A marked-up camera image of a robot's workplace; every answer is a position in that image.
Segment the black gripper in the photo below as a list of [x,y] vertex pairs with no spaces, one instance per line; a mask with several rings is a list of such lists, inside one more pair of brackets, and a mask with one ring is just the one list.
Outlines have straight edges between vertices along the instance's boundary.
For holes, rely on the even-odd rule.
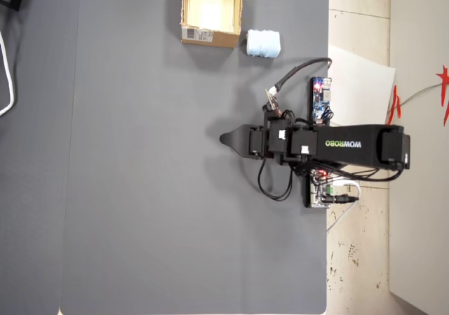
[[[268,152],[268,118],[265,117],[261,126],[241,125],[238,128],[223,133],[220,142],[235,151],[239,156],[251,156],[255,159],[269,158]],[[249,135],[249,147],[244,141]]]

